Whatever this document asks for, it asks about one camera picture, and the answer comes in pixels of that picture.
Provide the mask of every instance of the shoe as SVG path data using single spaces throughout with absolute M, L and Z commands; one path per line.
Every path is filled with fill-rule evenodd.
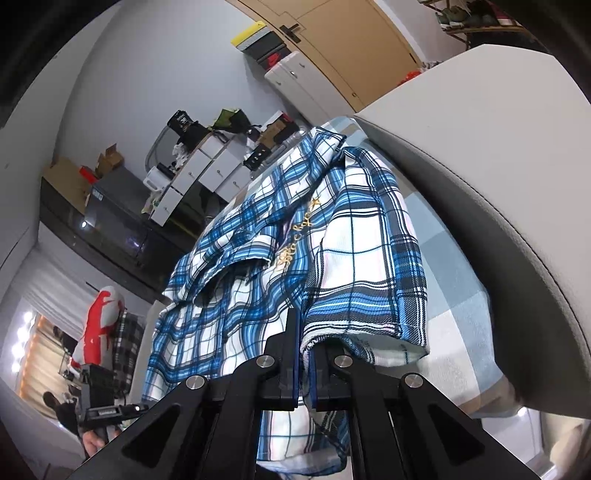
M 450 26 L 449 26 L 449 19 L 447 17 L 447 15 L 440 15 L 440 14 L 435 14 L 437 17 L 437 21 L 439 22 L 439 26 L 441 27 L 442 30 L 449 30 Z
M 482 26 L 482 17 L 472 14 L 463 23 L 465 28 L 478 28 Z
M 486 14 L 482 15 L 482 26 L 483 27 L 497 27 L 499 25 L 499 21 L 493 17 L 492 15 Z
M 515 25 L 514 20 L 507 15 L 505 12 L 503 12 L 503 10 L 501 10 L 499 7 L 497 7 L 494 4 L 491 4 L 491 8 L 493 10 L 493 12 L 495 13 L 495 17 L 497 19 L 497 21 L 499 22 L 499 25 L 503 26 L 503 27 L 512 27 Z
M 480 17 L 484 17 L 485 15 L 490 15 L 492 17 L 495 16 L 490 4 L 485 2 L 485 0 L 474 0 L 472 2 L 468 2 L 467 6 L 468 10 L 470 10 L 470 13 L 473 15 L 478 15 Z
M 462 28 L 464 26 L 464 20 L 470 16 L 468 12 L 457 5 L 451 8 L 444 8 L 442 12 L 449 19 L 449 25 L 452 28 Z

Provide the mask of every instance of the curtain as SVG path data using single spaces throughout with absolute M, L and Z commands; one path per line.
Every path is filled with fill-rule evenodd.
M 23 261 L 12 287 L 73 339 L 82 337 L 86 314 L 96 292 L 85 282 L 69 276 L 38 245 Z
M 60 375 L 63 355 L 63 348 L 53 336 L 53 325 L 41 317 L 22 369 L 18 394 L 35 410 L 52 419 L 56 414 L 43 403 L 43 394 L 50 391 L 63 401 L 62 394 L 68 391 L 68 382 Z

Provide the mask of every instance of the silver bolt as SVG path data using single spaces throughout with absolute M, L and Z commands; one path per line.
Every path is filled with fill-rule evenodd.
M 205 385 L 205 379 L 201 375 L 192 375 L 185 380 L 185 385 L 191 390 L 198 390 Z
M 404 383 L 410 388 L 418 388 L 423 384 L 423 378 L 419 374 L 408 374 L 404 377 Z
M 335 365 L 341 368 L 347 368 L 353 365 L 353 359 L 349 355 L 339 355 L 335 358 Z
M 271 355 L 261 355 L 256 359 L 256 364 L 261 368 L 268 368 L 275 363 L 275 359 Z

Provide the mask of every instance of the wooden door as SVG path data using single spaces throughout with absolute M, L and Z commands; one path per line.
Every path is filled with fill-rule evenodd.
M 228 0 L 306 55 L 355 111 L 388 93 L 419 65 L 401 33 L 371 0 Z M 290 38 L 281 27 L 298 24 Z

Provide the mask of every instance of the plaid shirt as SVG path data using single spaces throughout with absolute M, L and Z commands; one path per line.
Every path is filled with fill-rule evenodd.
M 220 215 L 177 264 L 172 303 L 153 338 L 144 398 L 190 375 L 228 375 L 304 319 L 301 354 L 327 337 L 377 365 L 426 354 L 426 281 L 396 180 L 345 137 L 313 129 L 237 208 Z M 343 413 L 265 412 L 258 462 L 326 475 L 345 465 Z

